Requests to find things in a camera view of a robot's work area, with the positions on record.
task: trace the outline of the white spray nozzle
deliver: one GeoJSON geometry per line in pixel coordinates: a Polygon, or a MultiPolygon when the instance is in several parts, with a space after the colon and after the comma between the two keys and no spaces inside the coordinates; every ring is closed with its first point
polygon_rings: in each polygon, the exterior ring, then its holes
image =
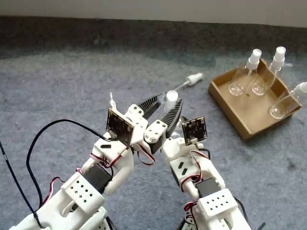
{"type": "Polygon", "coordinates": [[[113,94],[110,92],[110,107],[112,109],[116,109],[116,103],[115,101],[113,100],[113,94]]]}
{"type": "Polygon", "coordinates": [[[307,82],[300,83],[296,86],[295,92],[300,91],[303,93],[307,93],[307,82]]]}
{"type": "Polygon", "coordinates": [[[164,111],[168,112],[172,108],[174,108],[177,100],[178,100],[178,93],[174,90],[168,91],[166,93],[166,101],[165,101],[165,105],[164,105],[164,111]]]}
{"type": "Polygon", "coordinates": [[[279,46],[276,48],[276,52],[275,55],[273,57],[273,61],[272,61],[272,65],[271,65],[271,69],[277,70],[279,68],[281,68],[284,64],[284,55],[286,53],[286,48],[283,46],[279,46]]]}
{"type": "Polygon", "coordinates": [[[193,74],[187,77],[188,85],[194,85],[196,82],[200,81],[203,78],[203,73],[193,74]]]}
{"type": "Polygon", "coordinates": [[[257,69],[260,57],[261,57],[261,50],[254,49],[246,63],[247,68],[249,70],[257,69]]]}

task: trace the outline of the bottle cap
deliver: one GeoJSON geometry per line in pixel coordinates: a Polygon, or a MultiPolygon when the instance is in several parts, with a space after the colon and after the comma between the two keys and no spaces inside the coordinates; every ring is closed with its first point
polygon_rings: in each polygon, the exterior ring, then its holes
{"type": "Polygon", "coordinates": [[[286,53],[286,48],[283,46],[279,46],[276,48],[275,55],[273,57],[271,69],[273,71],[281,68],[284,64],[284,55],[286,53]]]}
{"type": "Polygon", "coordinates": [[[174,108],[177,100],[178,100],[178,93],[174,90],[168,91],[166,93],[166,101],[165,101],[165,105],[164,105],[164,111],[168,112],[172,108],[174,108]]]}
{"type": "Polygon", "coordinates": [[[202,73],[193,74],[187,77],[188,85],[194,85],[196,82],[200,81],[203,78],[202,73]]]}
{"type": "Polygon", "coordinates": [[[260,57],[261,57],[261,50],[254,49],[246,63],[247,68],[249,70],[257,69],[260,57]]]}

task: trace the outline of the black cable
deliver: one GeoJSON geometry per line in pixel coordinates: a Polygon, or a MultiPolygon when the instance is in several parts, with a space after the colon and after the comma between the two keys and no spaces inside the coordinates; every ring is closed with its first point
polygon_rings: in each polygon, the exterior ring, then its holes
{"type": "Polygon", "coordinates": [[[89,127],[87,127],[87,126],[85,126],[85,125],[83,125],[83,124],[81,124],[81,123],[79,123],[79,122],[76,122],[76,121],[70,120],[70,119],[56,120],[56,121],[50,122],[48,125],[44,126],[44,127],[36,134],[35,138],[33,139],[32,144],[31,144],[31,146],[30,146],[30,148],[29,148],[29,151],[28,151],[28,154],[27,154],[27,159],[26,159],[26,166],[27,166],[28,172],[29,172],[30,177],[31,177],[31,179],[32,179],[32,181],[33,181],[33,183],[34,183],[34,185],[35,185],[35,187],[36,187],[36,190],[37,190],[37,193],[38,193],[38,196],[39,196],[39,207],[42,207],[42,205],[43,205],[43,196],[42,196],[42,192],[41,192],[41,190],[40,190],[40,187],[39,187],[39,185],[38,185],[38,183],[37,183],[37,180],[36,180],[36,178],[35,178],[35,176],[34,176],[34,174],[33,174],[33,172],[32,172],[31,166],[30,166],[30,157],[31,157],[31,153],[32,153],[32,151],[33,151],[33,148],[34,148],[34,145],[35,145],[37,139],[40,137],[40,135],[41,135],[47,128],[49,128],[50,126],[55,125],[55,124],[57,124],[57,123],[65,122],[65,121],[66,121],[66,122],[71,122],[71,123],[73,123],[73,124],[75,124],[75,125],[78,125],[78,126],[84,128],[84,129],[90,131],[91,133],[95,134],[96,136],[100,137],[100,138],[103,139],[103,140],[111,141],[111,140],[105,138],[104,136],[102,136],[99,132],[97,132],[97,131],[95,131],[95,130],[93,130],[93,129],[91,129],[91,128],[89,128],[89,127]]]}
{"type": "Polygon", "coordinates": [[[241,206],[241,209],[242,209],[242,212],[243,212],[243,216],[244,216],[246,222],[249,224],[248,216],[247,216],[247,214],[246,214],[244,205],[243,205],[242,202],[241,202],[239,199],[237,199],[236,197],[234,197],[234,199],[235,199],[236,202],[241,206]]]}
{"type": "MultiPolygon", "coordinates": [[[[246,222],[250,225],[249,220],[248,220],[248,216],[247,216],[247,214],[246,214],[246,211],[245,211],[245,208],[244,208],[243,203],[242,203],[238,198],[236,198],[236,197],[234,197],[234,199],[235,199],[236,202],[241,206],[241,209],[242,209],[242,212],[243,212],[243,216],[244,216],[246,222]]],[[[266,225],[266,223],[263,222],[263,223],[260,225],[260,227],[258,228],[258,230],[262,230],[262,229],[264,228],[265,225],[266,225]]]]}
{"type": "Polygon", "coordinates": [[[22,188],[20,187],[20,184],[19,184],[19,182],[18,182],[18,180],[17,180],[17,178],[16,178],[16,175],[15,175],[15,173],[14,173],[12,167],[11,167],[11,164],[10,164],[9,159],[8,159],[8,157],[7,157],[7,155],[6,155],[5,151],[4,151],[4,148],[3,148],[3,146],[2,146],[1,141],[0,141],[0,148],[1,148],[1,152],[2,152],[2,154],[3,154],[3,157],[4,157],[4,159],[5,159],[5,162],[6,162],[6,164],[8,165],[8,168],[9,168],[9,170],[10,170],[10,172],[11,172],[11,174],[12,174],[12,177],[13,177],[13,179],[14,179],[14,181],[15,181],[15,183],[16,183],[18,189],[19,189],[19,192],[21,193],[21,196],[23,197],[24,201],[26,202],[26,204],[28,205],[29,209],[30,209],[31,212],[33,213],[33,216],[34,216],[35,220],[37,221],[37,224],[39,225],[39,227],[40,227],[41,229],[45,228],[45,227],[43,227],[43,226],[41,225],[41,223],[39,222],[37,213],[34,211],[34,209],[32,208],[32,206],[30,205],[30,203],[29,203],[27,197],[25,196],[25,194],[24,194],[22,188]]]}
{"type": "Polygon", "coordinates": [[[200,151],[205,151],[205,152],[207,152],[208,158],[209,158],[209,160],[211,160],[211,153],[210,153],[209,149],[198,148],[197,146],[196,146],[196,148],[197,148],[198,150],[200,150],[200,151]]]}
{"type": "Polygon", "coordinates": [[[266,223],[263,222],[263,223],[260,225],[260,227],[258,228],[258,230],[262,230],[262,229],[264,228],[265,225],[266,225],[266,223]]]}

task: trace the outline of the mounting hole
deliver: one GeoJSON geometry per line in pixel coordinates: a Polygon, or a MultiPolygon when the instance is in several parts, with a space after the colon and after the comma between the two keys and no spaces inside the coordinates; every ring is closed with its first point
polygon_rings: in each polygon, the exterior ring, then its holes
{"type": "Polygon", "coordinates": [[[184,168],[181,175],[185,175],[187,173],[187,168],[184,168]]]}
{"type": "Polygon", "coordinates": [[[178,165],[178,168],[181,169],[183,166],[183,162],[180,162],[180,164],[178,165]]]}

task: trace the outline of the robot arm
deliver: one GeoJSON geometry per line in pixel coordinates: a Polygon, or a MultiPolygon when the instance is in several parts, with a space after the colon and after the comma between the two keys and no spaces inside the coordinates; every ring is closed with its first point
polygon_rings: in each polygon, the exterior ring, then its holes
{"type": "MultiPolygon", "coordinates": [[[[102,207],[104,197],[111,195],[133,171],[133,148],[154,154],[170,136],[180,117],[182,100],[161,120],[148,127],[147,118],[160,106],[159,96],[129,107],[121,114],[112,103],[109,109],[107,132],[93,148],[91,157],[36,213],[46,229],[94,230],[111,229],[107,212],[102,207]],[[116,168],[110,175],[104,168],[116,168]]],[[[10,230],[41,229],[34,216],[28,215],[10,230]]]]}
{"type": "Polygon", "coordinates": [[[185,207],[192,222],[179,229],[251,230],[217,169],[198,151],[202,148],[199,142],[186,146],[184,138],[170,138],[162,147],[178,186],[193,201],[185,207]]]}

